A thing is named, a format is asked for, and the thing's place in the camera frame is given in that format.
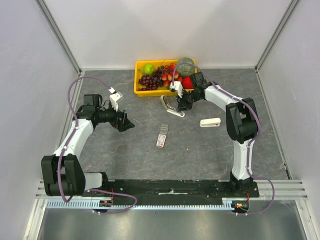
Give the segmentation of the green white stapler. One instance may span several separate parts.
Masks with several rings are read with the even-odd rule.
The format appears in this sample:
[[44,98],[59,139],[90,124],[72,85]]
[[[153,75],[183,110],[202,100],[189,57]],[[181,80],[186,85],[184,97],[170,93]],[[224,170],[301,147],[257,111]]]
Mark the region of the green white stapler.
[[160,96],[160,100],[163,104],[164,109],[175,116],[178,116],[180,118],[183,118],[185,116],[185,113],[183,111],[177,110],[175,107],[171,106],[170,103],[167,100],[167,97],[165,95]]

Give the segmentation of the white rectangular case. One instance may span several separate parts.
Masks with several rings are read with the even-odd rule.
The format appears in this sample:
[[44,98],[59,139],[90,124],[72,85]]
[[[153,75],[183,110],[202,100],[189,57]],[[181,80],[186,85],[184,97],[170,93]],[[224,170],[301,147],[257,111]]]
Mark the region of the white rectangular case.
[[201,128],[211,128],[211,127],[219,127],[221,124],[221,119],[220,118],[207,118],[207,119],[202,119],[199,122],[199,126]]

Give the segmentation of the red white staple box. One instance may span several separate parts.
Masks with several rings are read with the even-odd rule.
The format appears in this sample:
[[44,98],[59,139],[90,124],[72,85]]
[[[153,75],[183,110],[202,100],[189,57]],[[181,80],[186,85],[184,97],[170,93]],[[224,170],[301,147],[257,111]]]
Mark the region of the red white staple box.
[[156,147],[163,148],[165,146],[167,134],[169,131],[169,125],[168,124],[162,124],[160,126],[159,135],[156,141]]

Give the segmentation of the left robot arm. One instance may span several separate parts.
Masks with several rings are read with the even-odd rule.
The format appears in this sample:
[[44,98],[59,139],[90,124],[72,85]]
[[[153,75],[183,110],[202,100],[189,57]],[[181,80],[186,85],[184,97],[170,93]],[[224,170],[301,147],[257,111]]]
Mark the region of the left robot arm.
[[96,126],[109,123],[119,132],[134,128],[125,110],[119,110],[123,98],[115,92],[107,100],[100,94],[86,94],[72,119],[71,128],[59,148],[41,160],[44,190],[48,196],[81,196],[92,189],[99,197],[110,191],[107,175],[104,172],[84,173],[79,158],[83,147]]

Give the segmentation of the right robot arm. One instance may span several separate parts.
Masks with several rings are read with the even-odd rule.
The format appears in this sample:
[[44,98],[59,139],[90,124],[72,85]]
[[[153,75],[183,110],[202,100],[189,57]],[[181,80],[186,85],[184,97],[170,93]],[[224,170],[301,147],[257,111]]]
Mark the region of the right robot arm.
[[177,109],[188,111],[192,109],[193,103],[205,100],[225,111],[226,130],[233,141],[234,150],[233,167],[226,190],[235,197],[246,193],[257,194],[258,187],[252,172],[252,148],[261,125],[254,100],[237,97],[215,82],[207,82],[201,72],[189,78],[193,90],[186,91],[181,84],[178,85]]

